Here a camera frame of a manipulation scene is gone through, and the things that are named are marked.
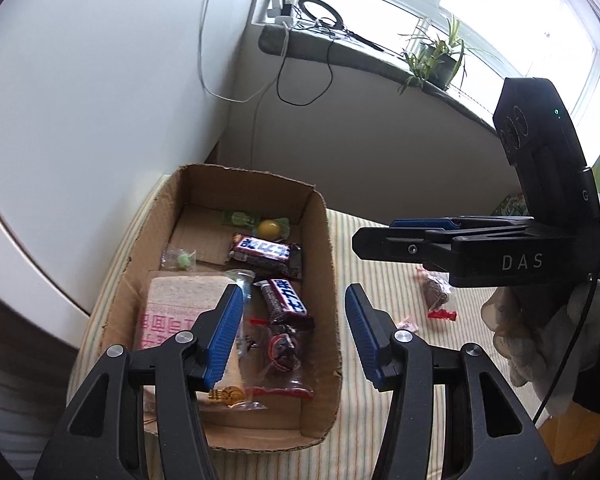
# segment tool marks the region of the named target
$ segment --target striped tablecloth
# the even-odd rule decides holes
[[[158,183],[129,227],[111,271],[91,315],[78,359],[70,380],[68,399],[99,358],[98,342],[102,324],[119,276],[136,233],[150,209],[155,194],[164,180]],[[344,291],[349,283],[361,283],[376,308],[386,310],[394,320],[407,314],[415,317],[418,335],[427,342],[447,348],[460,348],[465,342],[480,344],[508,376],[506,361],[491,344],[491,333],[480,320],[480,306],[493,289],[473,288],[454,291],[458,302],[456,322],[430,320],[411,264],[364,262],[351,251],[351,237],[362,226],[378,225],[336,211],[329,211],[336,286],[339,294],[340,340],[342,342],[342,400],[336,423],[319,446],[288,453],[247,454],[212,451],[212,457],[222,480],[358,480],[369,479],[384,433],[391,394],[376,392],[363,374],[349,325],[344,316]],[[529,413],[535,412],[539,401],[530,385],[517,388],[516,393]],[[434,424],[429,478],[440,476],[444,435],[444,389],[436,386],[434,395]],[[147,460],[153,479],[162,478],[157,437],[146,436]]]

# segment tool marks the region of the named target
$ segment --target yellow candy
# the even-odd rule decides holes
[[[258,224],[258,238],[272,242],[280,238],[282,229],[278,222],[273,220],[263,220]]]

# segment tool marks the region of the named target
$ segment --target cardboard box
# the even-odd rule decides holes
[[[160,268],[167,242],[195,249],[200,270],[224,264],[237,231],[220,224],[225,209],[259,212],[263,218],[288,217],[290,239],[302,244],[300,292],[315,318],[314,343],[306,349],[302,365],[314,398],[260,397],[266,399],[267,410],[203,413],[209,445],[253,452],[314,446],[324,440],[336,418],[342,359],[326,207],[312,186],[269,173],[207,164],[176,171],[156,197],[134,242],[106,320],[100,353],[112,344],[133,347],[150,271]],[[264,308],[257,303],[253,307]]]

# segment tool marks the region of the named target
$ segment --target black ring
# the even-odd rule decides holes
[[[312,13],[310,13],[308,10],[306,10],[306,7],[304,6],[304,4],[320,5],[323,9],[326,9],[331,13],[331,15],[336,19],[336,23],[333,26],[323,24],[324,27],[332,28],[334,30],[344,30],[344,22],[342,21],[342,16],[340,16],[340,13],[336,9],[331,7],[329,4],[326,4],[322,0],[299,0],[298,1],[298,7],[300,7],[300,9],[302,9],[302,12],[304,12],[309,18],[314,20],[314,22],[316,20],[318,20],[318,18],[316,18],[314,15],[312,15]]]

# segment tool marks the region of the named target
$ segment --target silver screw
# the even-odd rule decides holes
[[[480,348],[476,343],[469,343],[465,351],[471,355],[472,357],[478,357],[482,353],[482,348]]]
[[[176,342],[178,343],[190,343],[191,341],[193,341],[193,334],[187,330],[176,334]]]
[[[411,341],[413,339],[413,334],[411,332],[409,332],[408,330],[398,330],[394,334],[394,337],[396,338],[396,340],[400,341],[401,343],[408,343],[409,341]]]
[[[109,348],[107,348],[107,355],[109,357],[118,357],[122,355],[124,351],[125,348],[122,345],[111,345]]]

